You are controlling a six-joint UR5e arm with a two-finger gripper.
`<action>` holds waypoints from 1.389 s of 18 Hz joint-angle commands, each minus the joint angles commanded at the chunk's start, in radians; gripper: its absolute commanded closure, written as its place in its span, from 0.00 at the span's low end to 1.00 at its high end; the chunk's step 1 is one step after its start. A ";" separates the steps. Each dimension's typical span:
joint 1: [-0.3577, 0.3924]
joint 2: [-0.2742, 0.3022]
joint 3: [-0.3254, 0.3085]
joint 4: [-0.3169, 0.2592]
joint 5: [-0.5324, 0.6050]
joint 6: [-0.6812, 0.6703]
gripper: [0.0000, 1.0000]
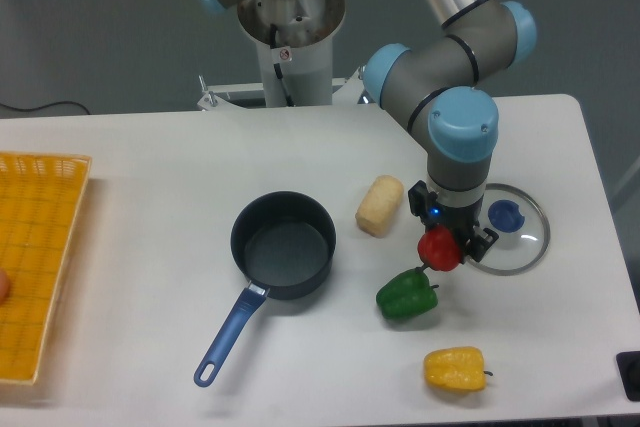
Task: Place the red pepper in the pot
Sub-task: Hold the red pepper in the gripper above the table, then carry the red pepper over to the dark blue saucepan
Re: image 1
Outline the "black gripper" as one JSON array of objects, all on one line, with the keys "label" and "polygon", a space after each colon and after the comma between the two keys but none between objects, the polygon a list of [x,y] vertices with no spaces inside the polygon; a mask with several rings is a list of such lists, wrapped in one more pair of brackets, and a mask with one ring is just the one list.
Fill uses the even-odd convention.
[{"label": "black gripper", "polygon": [[486,182],[471,190],[455,191],[433,179],[420,180],[408,191],[409,208],[421,221],[425,233],[442,225],[455,239],[469,239],[465,256],[480,262],[499,239],[496,231],[477,228],[485,190]]}]

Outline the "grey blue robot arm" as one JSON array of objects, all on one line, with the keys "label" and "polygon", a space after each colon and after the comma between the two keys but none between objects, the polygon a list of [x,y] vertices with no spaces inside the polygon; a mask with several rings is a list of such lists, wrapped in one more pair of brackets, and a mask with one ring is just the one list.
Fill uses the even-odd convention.
[{"label": "grey blue robot arm", "polygon": [[[200,0],[237,12],[257,50],[268,106],[332,98],[332,40],[345,0]],[[525,59],[537,42],[528,10],[497,0],[428,0],[443,30],[431,47],[380,48],[362,74],[366,93],[427,153],[427,176],[409,192],[424,225],[421,261],[449,271],[481,260],[499,237],[479,215],[498,137],[498,113],[478,83]]]}]

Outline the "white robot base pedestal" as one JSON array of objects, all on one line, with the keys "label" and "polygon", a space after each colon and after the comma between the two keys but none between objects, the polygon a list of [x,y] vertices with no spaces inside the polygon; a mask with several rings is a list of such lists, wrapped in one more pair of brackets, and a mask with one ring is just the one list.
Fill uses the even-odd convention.
[{"label": "white robot base pedestal", "polygon": [[254,43],[259,84],[208,85],[198,107],[239,108],[357,104],[367,101],[359,66],[333,75],[333,40],[345,19],[345,0],[243,0],[236,7],[242,31]]}]

